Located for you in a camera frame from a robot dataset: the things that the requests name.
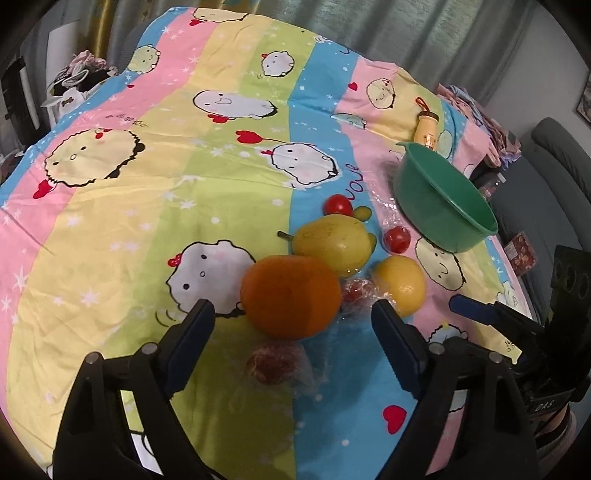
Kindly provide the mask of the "grey sofa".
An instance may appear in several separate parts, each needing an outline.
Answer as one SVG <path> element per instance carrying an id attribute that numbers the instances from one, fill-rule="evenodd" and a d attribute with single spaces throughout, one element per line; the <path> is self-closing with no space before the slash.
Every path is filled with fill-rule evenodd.
<path id="1" fill-rule="evenodd" d="M 590 156 L 550 117 L 523 137 L 521 151 L 504 172 L 492 209 L 504 246 L 523 233 L 533 248 L 537 263 L 520 283 L 540 320 L 550 303 L 556 247 L 590 250 Z"/>

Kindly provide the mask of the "red tomato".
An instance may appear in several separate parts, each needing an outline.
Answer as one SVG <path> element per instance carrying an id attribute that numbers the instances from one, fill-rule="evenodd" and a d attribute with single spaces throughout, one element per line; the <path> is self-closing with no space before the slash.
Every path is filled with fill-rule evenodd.
<path id="1" fill-rule="evenodd" d="M 324 205 L 322 205 L 322 213 L 325 215 L 339 214 L 352 216 L 353 204 L 345 195 L 335 194 L 325 200 Z"/>
<path id="2" fill-rule="evenodd" d="M 411 244 L 411 234 L 406 227 L 397 225 L 383 233 L 382 243 L 391 254 L 403 254 Z"/>

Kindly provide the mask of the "red patterned box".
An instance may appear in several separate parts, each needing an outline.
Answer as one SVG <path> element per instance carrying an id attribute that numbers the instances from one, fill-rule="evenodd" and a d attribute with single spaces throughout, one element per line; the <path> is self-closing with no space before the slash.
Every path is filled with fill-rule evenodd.
<path id="1" fill-rule="evenodd" d="M 525 232 L 519 232 L 505 246 L 504 252 L 517 277 L 532 270 L 538 263 L 537 256 Z"/>

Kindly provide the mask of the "colourful cartoon bedsheet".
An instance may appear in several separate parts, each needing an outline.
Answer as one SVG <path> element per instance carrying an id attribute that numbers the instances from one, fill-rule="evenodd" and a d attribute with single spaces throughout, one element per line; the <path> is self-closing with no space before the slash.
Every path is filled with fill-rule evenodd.
<path id="1" fill-rule="evenodd" d="M 287 253 L 277 232 L 341 194 L 399 219 L 386 171 L 422 106 L 439 152 L 470 173 L 488 139 L 401 67 L 264 16 L 175 7 L 142 34 L 153 65 L 109 79 L 32 145 L 1 188 L 1 408 L 49 470 L 84 356 L 124 356 L 185 315 L 169 277 L 208 252 L 188 297 L 214 332 L 175 412 L 228 479 L 369 479 L 415 406 L 368 319 L 336 321 L 304 347 L 315 384 L 245 374 L 263 334 L 239 310 L 250 261 Z"/>

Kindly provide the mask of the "small yellow bottle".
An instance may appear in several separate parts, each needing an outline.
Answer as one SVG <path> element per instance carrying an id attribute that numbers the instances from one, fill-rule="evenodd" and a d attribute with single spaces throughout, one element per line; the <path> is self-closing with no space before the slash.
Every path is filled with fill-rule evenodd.
<path id="1" fill-rule="evenodd" d="M 435 151 L 438 140 L 439 116 L 433 112 L 422 97 L 415 99 L 420 108 L 417 115 L 417 127 L 414 134 L 414 142 Z"/>

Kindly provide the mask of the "yellow lemon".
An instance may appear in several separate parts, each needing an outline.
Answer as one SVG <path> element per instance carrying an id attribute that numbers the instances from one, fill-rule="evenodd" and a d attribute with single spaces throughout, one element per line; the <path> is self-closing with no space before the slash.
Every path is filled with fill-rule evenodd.
<path id="1" fill-rule="evenodd" d="M 393 255 L 379 262 L 372 277 L 378 289 L 394 302 L 401 318 L 419 311 L 426 299 L 427 282 L 419 263 L 404 255 Z"/>

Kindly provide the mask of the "grey-green curtain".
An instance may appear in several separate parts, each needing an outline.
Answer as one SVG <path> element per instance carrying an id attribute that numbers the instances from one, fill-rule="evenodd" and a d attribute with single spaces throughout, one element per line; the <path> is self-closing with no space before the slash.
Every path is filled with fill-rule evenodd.
<path id="1" fill-rule="evenodd" d="M 75 51 L 117 67 L 171 1 L 58 1 L 21 46 L 36 97 L 46 86 L 48 36 L 76 23 Z M 532 19 L 533 1 L 206 1 L 304 27 L 373 60 L 394 62 L 429 88 L 464 88 L 481 103 L 497 90 Z"/>

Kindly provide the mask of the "green olive fruit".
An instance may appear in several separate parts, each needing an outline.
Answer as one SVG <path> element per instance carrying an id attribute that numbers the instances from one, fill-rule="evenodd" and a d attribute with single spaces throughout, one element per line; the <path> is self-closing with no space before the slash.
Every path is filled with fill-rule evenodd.
<path id="1" fill-rule="evenodd" d="M 367 222 L 372 218 L 373 211 L 370 207 L 367 206 L 359 206 L 353 209 L 353 217 L 360 222 Z"/>

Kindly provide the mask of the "yellow-green pear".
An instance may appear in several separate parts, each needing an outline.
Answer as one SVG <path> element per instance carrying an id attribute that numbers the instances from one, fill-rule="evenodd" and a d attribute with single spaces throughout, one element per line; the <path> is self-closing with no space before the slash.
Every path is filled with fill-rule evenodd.
<path id="1" fill-rule="evenodd" d="M 339 214 L 308 222 L 294 234 L 276 235 L 290 243 L 291 253 L 324 261 L 342 279 L 358 274 L 377 246 L 377 237 L 362 221 Z"/>

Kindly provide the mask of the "orange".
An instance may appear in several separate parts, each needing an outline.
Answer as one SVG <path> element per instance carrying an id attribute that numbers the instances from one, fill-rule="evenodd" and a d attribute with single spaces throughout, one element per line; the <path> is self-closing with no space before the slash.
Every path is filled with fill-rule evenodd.
<path id="1" fill-rule="evenodd" d="M 246 319 L 273 339 L 301 340 L 329 327 L 339 313 L 339 277 L 324 261 L 297 255 L 259 260 L 240 285 Z"/>

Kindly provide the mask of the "folded clothes pile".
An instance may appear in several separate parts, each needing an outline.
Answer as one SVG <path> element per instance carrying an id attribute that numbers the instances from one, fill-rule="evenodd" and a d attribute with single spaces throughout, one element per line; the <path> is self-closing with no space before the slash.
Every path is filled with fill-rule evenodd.
<path id="1" fill-rule="evenodd" d="M 488 167 L 507 169 L 522 157 L 517 137 L 492 118 L 465 89 L 439 84 L 436 94 L 467 119 L 464 138 L 472 146 L 485 147 L 482 161 Z"/>

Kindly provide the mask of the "clutter pile with cup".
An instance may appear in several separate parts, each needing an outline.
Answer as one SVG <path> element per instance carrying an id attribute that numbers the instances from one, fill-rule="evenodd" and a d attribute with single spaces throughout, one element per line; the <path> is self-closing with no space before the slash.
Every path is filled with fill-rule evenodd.
<path id="1" fill-rule="evenodd" d="M 114 65 L 88 50 L 76 54 L 46 89 L 42 107 L 46 110 L 50 126 L 54 127 L 63 116 L 73 112 L 117 73 Z"/>

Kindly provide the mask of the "framed landscape painting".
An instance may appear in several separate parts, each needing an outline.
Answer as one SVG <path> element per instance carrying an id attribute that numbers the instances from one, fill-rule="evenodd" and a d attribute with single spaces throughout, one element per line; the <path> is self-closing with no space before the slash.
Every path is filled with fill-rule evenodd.
<path id="1" fill-rule="evenodd" d="M 585 87 L 576 107 L 576 112 L 588 124 L 591 124 L 591 74 L 588 75 Z"/>

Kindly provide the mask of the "red fruit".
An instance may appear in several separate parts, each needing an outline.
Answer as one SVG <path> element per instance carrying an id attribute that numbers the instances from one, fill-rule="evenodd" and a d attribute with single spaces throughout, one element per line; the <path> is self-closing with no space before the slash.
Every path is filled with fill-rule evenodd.
<path id="1" fill-rule="evenodd" d="M 304 347 L 294 342 L 266 342 L 252 351 L 245 362 L 245 375 L 259 384 L 283 384 L 310 392 L 318 379 Z"/>
<path id="2" fill-rule="evenodd" d="M 346 320 L 370 316 L 373 305 L 381 299 L 381 292 L 368 278 L 351 278 L 342 282 L 341 314 Z"/>

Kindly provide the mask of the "green plastic bowl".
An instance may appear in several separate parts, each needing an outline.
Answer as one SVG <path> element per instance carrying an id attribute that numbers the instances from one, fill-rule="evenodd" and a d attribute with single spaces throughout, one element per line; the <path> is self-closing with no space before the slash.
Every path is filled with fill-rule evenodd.
<path id="1" fill-rule="evenodd" d="M 404 156 L 394 174 L 394 197 L 419 233 L 452 253 L 498 234 L 493 210 L 469 178 L 421 144 L 400 145 Z"/>

